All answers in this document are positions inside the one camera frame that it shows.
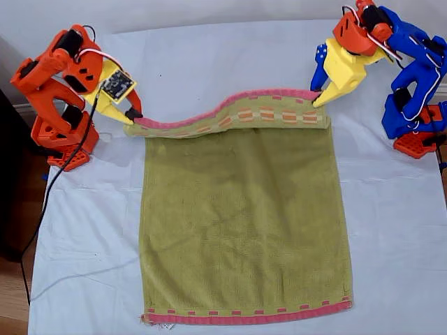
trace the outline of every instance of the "black cable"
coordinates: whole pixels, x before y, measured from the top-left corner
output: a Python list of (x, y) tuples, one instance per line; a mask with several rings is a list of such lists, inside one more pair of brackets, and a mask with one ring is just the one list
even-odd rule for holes
[(432, 114), (430, 113), (430, 111), (428, 112), (428, 116), (430, 117), (430, 123), (432, 124), (432, 129), (433, 129), (433, 133), (434, 133), (434, 143), (436, 145), (436, 152), (438, 154), (439, 157), (439, 166), (442, 165), (442, 163), (444, 162), (443, 158), (442, 158), (442, 154), (441, 154), (441, 148), (439, 146), (438, 143), (438, 130), (434, 127), (434, 121), (433, 121), (433, 117)]
[(89, 28), (89, 29), (91, 30), (91, 32), (93, 33), (93, 41), (95, 41), (95, 40), (96, 40), (96, 32), (95, 32), (95, 29), (94, 29), (91, 25), (89, 25), (89, 24), (84, 24), (83, 27), (84, 27), (84, 28)]
[(95, 113), (96, 104), (98, 103), (99, 93), (101, 92), (103, 86), (104, 86), (104, 82), (99, 87), (98, 93), (95, 96), (95, 100), (94, 100), (93, 105), (91, 107), (89, 121), (87, 122), (87, 128), (85, 129), (85, 132), (84, 132), (84, 135), (82, 136), (81, 142), (79, 142), (79, 144), (76, 147), (76, 149), (71, 153), (71, 155), (68, 157), (68, 159), (65, 161), (65, 163), (61, 166), (61, 168), (57, 171), (56, 175), (53, 177), (53, 179), (51, 179), (51, 182), (48, 185), (47, 191), (45, 193), (45, 198), (44, 198), (44, 201), (43, 201), (43, 207), (42, 207), (42, 211), (41, 211), (41, 215), (39, 217), (39, 221), (38, 221), (37, 227), (34, 230), (32, 238), (29, 240), (28, 244), (24, 247), (24, 249), (22, 251), (22, 254), (20, 255), (20, 269), (22, 270), (23, 283), (24, 283), (24, 286), (25, 286), (25, 290), (27, 291), (28, 306), (29, 306), (31, 300), (29, 298), (29, 289), (28, 289), (27, 277), (25, 275), (25, 271), (24, 271), (24, 267), (23, 267), (23, 256), (27, 252), (27, 250), (28, 250), (29, 246), (31, 245), (31, 243), (33, 243), (33, 240), (36, 237), (36, 235), (37, 235), (37, 233), (39, 231), (39, 228), (41, 227), (43, 216), (45, 215), (45, 210), (47, 209), (47, 205), (48, 205), (48, 196), (50, 195), (50, 191), (51, 191), (51, 188), (54, 185), (54, 182), (61, 175), (61, 173), (68, 166), (68, 164), (70, 164), (70, 162), (73, 160), (73, 158), (79, 152), (79, 150), (81, 150), (85, 140), (87, 139), (87, 136), (88, 136), (89, 131), (90, 131), (91, 123), (93, 121), (93, 114)]
[(352, 12), (352, 10), (348, 7), (348, 6), (342, 6), (342, 14), (343, 14), (343, 16), (344, 16), (344, 10), (346, 9), (346, 8), (348, 8), (351, 12)]
[(400, 63), (399, 59), (396, 59), (397, 65), (403, 70), (405, 67)]

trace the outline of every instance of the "white table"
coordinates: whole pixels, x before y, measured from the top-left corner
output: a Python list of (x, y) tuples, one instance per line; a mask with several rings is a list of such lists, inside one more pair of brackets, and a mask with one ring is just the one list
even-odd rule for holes
[[(241, 90), (308, 88), (316, 45), (336, 23), (213, 24), (101, 36), (99, 43), (138, 81), (144, 114), (177, 121)], [(354, 307), (272, 325), (176, 325), (172, 334), (446, 333), (447, 212), (436, 157), (414, 160), (392, 149), (381, 116), (398, 68), (381, 61), (368, 71), (356, 91), (328, 106)], [(62, 174), (51, 192), (36, 251), (30, 334), (158, 332), (139, 319), (144, 139), (126, 137), (99, 114), (94, 121), (101, 140), (91, 162)]]

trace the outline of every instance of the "white wall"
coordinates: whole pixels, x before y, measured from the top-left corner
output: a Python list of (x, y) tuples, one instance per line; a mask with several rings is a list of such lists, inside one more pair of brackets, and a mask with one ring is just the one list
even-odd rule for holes
[[(0, 88), (15, 102), (23, 97), (8, 83), (25, 57), (34, 58), (52, 37), (73, 23), (97, 34), (157, 27), (257, 20), (330, 19), (354, 0), (3, 0), (0, 7)], [(430, 35), (447, 37), (446, 0), (377, 0)]]

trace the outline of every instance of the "white wire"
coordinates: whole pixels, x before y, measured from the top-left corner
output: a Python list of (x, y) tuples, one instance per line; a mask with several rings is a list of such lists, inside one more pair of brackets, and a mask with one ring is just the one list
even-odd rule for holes
[(434, 81), (432, 87), (430, 87), (430, 90), (428, 90), (427, 93), (425, 94), (424, 99), (423, 99), (423, 101), (422, 101), (422, 104), (420, 105), (418, 114), (416, 114), (414, 117), (412, 117), (412, 118), (409, 119), (409, 118), (407, 118), (407, 117), (405, 116), (404, 111), (403, 111), (403, 110), (401, 111), (402, 116), (403, 116), (404, 119), (406, 119), (407, 121), (413, 121), (416, 117), (419, 116), (419, 114), (422, 112), (423, 107), (425, 106), (425, 101), (427, 100), (428, 95), (433, 91), (433, 89), (436, 87), (436, 85), (438, 85), (438, 82), (441, 80), (441, 73), (439, 72), (438, 68), (435, 68), (434, 70), (435, 70), (436, 73), (438, 74), (438, 78)]
[(391, 50), (389, 50), (387, 47), (383, 46), (382, 43), (380, 43), (377, 39), (375, 39), (373, 36), (371, 36), (369, 33), (367, 33), (367, 36), (370, 40), (372, 40), (372, 42), (377, 45), (378, 47), (380, 47), (384, 52), (386, 52), (387, 54), (389, 54), (390, 56), (392, 56), (393, 58), (397, 59), (398, 61), (402, 60), (402, 57), (399, 56), (398, 54), (396, 54), (395, 52), (392, 52)]
[[(356, 19), (357, 19), (357, 25), (360, 27), (360, 18), (358, 17), (356, 10), (355, 10), (353, 7), (349, 6), (349, 5), (343, 5), (342, 7), (343, 7), (343, 8), (344, 8), (344, 7), (348, 8), (348, 9), (354, 14), (354, 16), (355, 16)], [(380, 43), (377, 39), (375, 39), (375, 38), (374, 38), (373, 36), (371, 36), (369, 33), (367, 33), (367, 36), (368, 36), (368, 38), (369, 38), (375, 45), (377, 45), (378, 47), (380, 47), (384, 52), (386, 52), (387, 54), (389, 54), (390, 56), (392, 56), (392, 57), (395, 58), (395, 59), (398, 59), (398, 60), (400, 60), (400, 61), (402, 60), (402, 57), (401, 57), (401, 56), (399, 56), (398, 54), (392, 52), (392, 51), (389, 50), (387, 47), (383, 46), (382, 43)]]
[[(412, 35), (409, 35), (408, 38), (409, 38), (410, 41), (413, 42), (414, 44), (416, 44), (416, 45), (420, 45), (420, 44), (418, 43), (418, 41), (415, 40), (414, 37), (413, 37)], [(429, 61), (431, 61), (431, 62), (433, 63), (434, 66), (436, 66), (437, 68), (440, 68), (440, 67), (441, 67), (441, 66), (438, 65), (437, 62), (434, 61), (434, 59), (433, 59), (428, 53), (425, 53), (425, 56), (429, 59)]]
[(409, 124), (407, 124), (406, 126), (407, 126), (408, 128), (413, 129), (413, 134), (414, 134), (414, 135), (417, 135), (417, 134), (419, 133), (418, 131), (415, 131), (415, 130), (419, 127), (419, 120), (416, 121), (416, 125), (414, 126), (414, 128), (410, 127)]
[(91, 49), (91, 48), (87, 48), (87, 49), (83, 49), (83, 50), (81, 50), (80, 53), (79, 53), (79, 54), (77, 55), (77, 57), (76, 57), (76, 61), (78, 61), (79, 58), (80, 58), (83, 54), (86, 54), (87, 52), (94, 52), (94, 53), (96, 53), (96, 54), (100, 54), (102, 57), (105, 57), (105, 58), (107, 58), (107, 59), (113, 61), (115, 64), (117, 64), (120, 70), (123, 70), (122, 65), (118, 62), (118, 60), (116, 60), (116, 58), (110, 56), (109, 54), (106, 54), (105, 52), (102, 52), (102, 51), (99, 51), (99, 50), (96, 50), (96, 49)]

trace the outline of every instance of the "towel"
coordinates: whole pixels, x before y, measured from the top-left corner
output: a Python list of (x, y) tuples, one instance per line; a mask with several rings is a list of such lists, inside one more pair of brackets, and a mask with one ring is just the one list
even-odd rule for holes
[(146, 139), (141, 208), (145, 322), (250, 325), (352, 305), (330, 127)]

